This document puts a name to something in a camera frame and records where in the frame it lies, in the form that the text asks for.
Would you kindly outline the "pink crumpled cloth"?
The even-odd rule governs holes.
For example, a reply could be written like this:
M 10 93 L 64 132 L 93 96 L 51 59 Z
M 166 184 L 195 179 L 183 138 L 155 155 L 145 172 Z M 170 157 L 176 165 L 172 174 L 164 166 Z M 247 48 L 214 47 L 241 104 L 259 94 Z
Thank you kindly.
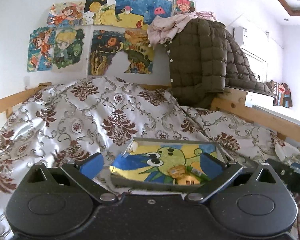
M 147 28 L 149 47 L 154 48 L 157 44 L 171 41 L 177 33 L 186 27 L 190 20 L 197 18 L 216 21 L 213 12 L 210 11 L 176 14 L 167 18 L 156 16 Z

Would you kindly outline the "anime girl poster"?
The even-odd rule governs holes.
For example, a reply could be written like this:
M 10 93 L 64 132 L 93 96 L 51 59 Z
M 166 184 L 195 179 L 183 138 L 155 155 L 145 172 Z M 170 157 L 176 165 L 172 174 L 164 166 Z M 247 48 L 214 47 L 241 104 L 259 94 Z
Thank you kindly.
M 30 35 L 27 56 L 27 72 L 42 72 L 52 69 L 53 45 L 56 28 L 40 27 Z

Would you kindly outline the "green white snack stick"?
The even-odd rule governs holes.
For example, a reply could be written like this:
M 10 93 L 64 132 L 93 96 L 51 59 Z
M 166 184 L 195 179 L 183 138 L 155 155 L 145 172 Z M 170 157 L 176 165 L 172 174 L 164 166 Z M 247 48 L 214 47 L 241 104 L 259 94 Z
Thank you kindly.
M 186 166 L 186 170 L 191 175 L 194 175 L 200 181 L 200 183 L 206 183 L 210 181 L 210 178 L 204 172 L 199 171 L 198 169 L 192 166 Z

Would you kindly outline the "blond boy poster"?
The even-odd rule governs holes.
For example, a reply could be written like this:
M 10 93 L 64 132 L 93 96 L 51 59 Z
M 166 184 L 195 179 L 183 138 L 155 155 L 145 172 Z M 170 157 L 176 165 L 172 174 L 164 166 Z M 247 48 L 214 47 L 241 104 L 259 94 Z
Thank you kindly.
M 58 29 L 52 58 L 52 71 L 81 72 L 83 69 L 85 32 L 82 28 Z

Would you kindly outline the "moon night poster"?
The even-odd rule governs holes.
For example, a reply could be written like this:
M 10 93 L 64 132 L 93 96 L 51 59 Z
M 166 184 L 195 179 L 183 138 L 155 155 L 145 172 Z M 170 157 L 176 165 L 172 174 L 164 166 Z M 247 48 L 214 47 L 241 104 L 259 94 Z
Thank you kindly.
M 86 0 L 84 25 L 112 25 L 115 20 L 116 0 Z

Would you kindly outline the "olive quilted down jacket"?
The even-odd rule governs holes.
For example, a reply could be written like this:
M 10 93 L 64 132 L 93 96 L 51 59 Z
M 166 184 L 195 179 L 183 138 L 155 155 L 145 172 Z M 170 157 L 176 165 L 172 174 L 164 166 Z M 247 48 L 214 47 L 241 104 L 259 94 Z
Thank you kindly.
M 270 96 L 224 24 L 190 20 L 168 44 L 172 93 L 180 105 L 207 108 L 226 87 Z

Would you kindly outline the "landscape flower painting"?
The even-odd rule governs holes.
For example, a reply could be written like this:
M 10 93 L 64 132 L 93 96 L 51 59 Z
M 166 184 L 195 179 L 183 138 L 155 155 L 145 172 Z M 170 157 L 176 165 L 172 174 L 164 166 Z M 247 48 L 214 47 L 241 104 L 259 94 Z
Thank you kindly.
M 152 74 L 154 50 L 149 46 L 147 32 L 127 29 L 124 37 L 123 50 L 129 61 L 129 67 L 125 73 Z

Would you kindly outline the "floral patterned bedspread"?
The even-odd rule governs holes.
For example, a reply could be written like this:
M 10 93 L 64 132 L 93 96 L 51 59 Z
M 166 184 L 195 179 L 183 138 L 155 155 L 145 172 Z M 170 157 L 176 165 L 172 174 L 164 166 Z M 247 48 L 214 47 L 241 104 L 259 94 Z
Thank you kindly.
M 0 239 L 13 233 L 5 208 L 34 163 L 59 167 L 101 153 L 106 168 L 134 138 L 216 142 L 244 166 L 269 158 L 300 164 L 300 147 L 239 117 L 181 106 L 168 90 L 146 90 L 117 77 L 46 87 L 0 130 Z

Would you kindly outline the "gold foil snack pack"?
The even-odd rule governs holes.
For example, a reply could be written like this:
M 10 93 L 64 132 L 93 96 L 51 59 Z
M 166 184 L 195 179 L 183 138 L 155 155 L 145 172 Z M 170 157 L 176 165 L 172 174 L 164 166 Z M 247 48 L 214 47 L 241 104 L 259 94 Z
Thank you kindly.
M 187 175 L 186 166 L 178 165 L 178 166 L 171 167 L 168 170 L 168 174 L 173 179 L 176 179 L 176 180 L 183 179 Z

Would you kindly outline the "yellow blue fish painting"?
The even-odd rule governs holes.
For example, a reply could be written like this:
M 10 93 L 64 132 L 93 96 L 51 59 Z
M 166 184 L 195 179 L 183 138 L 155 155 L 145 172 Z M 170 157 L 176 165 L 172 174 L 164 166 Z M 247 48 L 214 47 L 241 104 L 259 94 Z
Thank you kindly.
M 156 16 L 170 17 L 171 12 L 168 0 L 116 0 L 112 26 L 146 29 Z

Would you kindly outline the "wooden bed frame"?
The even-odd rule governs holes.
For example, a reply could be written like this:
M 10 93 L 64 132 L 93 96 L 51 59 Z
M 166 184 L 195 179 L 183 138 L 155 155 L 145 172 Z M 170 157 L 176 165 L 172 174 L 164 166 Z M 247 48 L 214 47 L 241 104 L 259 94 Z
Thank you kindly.
M 6 118 L 9 118 L 13 113 L 14 106 L 26 101 L 40 90 L 50 85 L 50 82 L 40 83 L 37 87 L 0 99 L 0 114 L 4 112 Z M 222 98 L 214 98 L 210 109 L 212 111 L 222 111 L 234 114 L 245 121 L 259 124 L 277 132 L 277 137 L 282 140 L 290 138 L 300 143 L 300 125 L 273 114 L 247 107 L 241 102 L 233 102 Z

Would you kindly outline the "flying girl poster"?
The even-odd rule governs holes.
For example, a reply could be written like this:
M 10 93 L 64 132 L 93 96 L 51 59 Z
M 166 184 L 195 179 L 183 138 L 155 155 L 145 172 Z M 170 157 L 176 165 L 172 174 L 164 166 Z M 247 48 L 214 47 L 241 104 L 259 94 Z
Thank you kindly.
M 46 20 L 47 25 L 56 28 L 83 25 L 85 1 L 54 3 Z

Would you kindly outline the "colourful patterned bag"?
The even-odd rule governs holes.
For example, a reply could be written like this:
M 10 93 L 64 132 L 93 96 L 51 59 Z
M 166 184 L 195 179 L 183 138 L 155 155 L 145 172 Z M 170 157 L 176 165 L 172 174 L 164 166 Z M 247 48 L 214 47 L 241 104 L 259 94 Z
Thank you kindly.
M 269 87 L 271 94 L 274 99 L 274 106 L 282 106 L 285 108 L 290 108 L 293 106 L 292 96 L 290 88 L 286 83 L 278 83 L 273 80 L 267 82 L 266 85 Z

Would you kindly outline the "swirly sun painting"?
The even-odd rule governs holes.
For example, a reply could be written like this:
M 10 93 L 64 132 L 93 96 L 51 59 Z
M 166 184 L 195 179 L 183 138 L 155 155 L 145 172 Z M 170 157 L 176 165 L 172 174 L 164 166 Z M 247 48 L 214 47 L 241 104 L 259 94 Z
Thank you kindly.
M 93 31 L 90 47 L 88 75 L 104 75 L 113 57 L 122 51 L 125 45 L 124 33 L 106 30 Z

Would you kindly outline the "grey box with painted bottom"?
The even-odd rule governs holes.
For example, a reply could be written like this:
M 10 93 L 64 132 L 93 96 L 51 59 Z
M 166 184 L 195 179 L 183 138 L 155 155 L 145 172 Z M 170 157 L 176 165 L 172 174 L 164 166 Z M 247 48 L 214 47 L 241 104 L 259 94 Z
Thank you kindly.
M 134 138 L 109 167 L 110 178 L 117 187 L 190 192 L 205 183 L 178 185 L 176 179 L 170 177 L 168 170 L 184 165 L 204 172 L 200 168 L 203 153 L 211 154 L 225 164 L 229 161 L 221 146 L 215 142 Z

